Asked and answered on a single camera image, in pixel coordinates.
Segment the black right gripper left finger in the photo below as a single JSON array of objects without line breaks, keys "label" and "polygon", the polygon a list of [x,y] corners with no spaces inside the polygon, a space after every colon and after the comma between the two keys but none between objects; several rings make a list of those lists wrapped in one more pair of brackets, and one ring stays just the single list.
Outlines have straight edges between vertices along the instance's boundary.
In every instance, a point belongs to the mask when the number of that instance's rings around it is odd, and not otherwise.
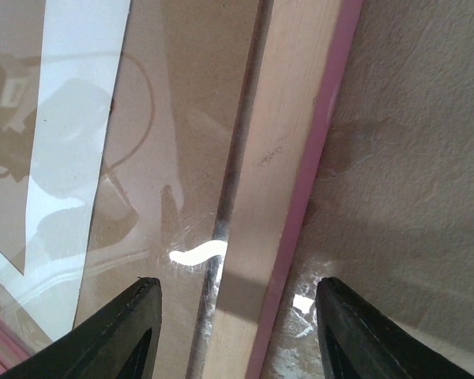
[{"label": "black right gripper left finger", "polygon": [[160,281],[141,277],[74,330],[0,378],[151,378],[161,325]]}]

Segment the pink wooden picture frame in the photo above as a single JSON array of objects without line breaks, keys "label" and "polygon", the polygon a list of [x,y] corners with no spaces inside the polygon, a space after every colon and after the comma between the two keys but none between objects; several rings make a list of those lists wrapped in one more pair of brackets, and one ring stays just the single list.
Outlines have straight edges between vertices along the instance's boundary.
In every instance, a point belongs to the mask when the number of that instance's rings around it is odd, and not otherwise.
[{"label": "pink wooden picture frame", "polygon": [[[127,2],[69,332],[157,278],[151,378],[259,377],[361,2]],[[0,375],[63,337],[4,295]]]}]

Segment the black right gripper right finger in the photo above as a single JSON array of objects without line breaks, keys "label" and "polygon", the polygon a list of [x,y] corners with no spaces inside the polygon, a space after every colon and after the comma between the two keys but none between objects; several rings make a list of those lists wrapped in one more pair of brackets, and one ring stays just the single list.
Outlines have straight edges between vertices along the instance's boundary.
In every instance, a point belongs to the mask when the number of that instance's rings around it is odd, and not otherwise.
[{"label": "black right gripper right finger", "polygon": [[326,378],[472,378],[392,322],[347,284],[317,285],[318,341]]}]

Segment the white mat board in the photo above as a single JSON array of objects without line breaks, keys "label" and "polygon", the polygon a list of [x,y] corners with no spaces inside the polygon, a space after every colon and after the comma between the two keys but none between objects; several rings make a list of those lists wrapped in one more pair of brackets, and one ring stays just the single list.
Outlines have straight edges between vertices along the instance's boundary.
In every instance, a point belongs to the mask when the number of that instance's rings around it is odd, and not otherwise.
[{"label": "white mat board", "polygon": [[129,11],[0,1],[0,290],[23,342],[73,327]]}]

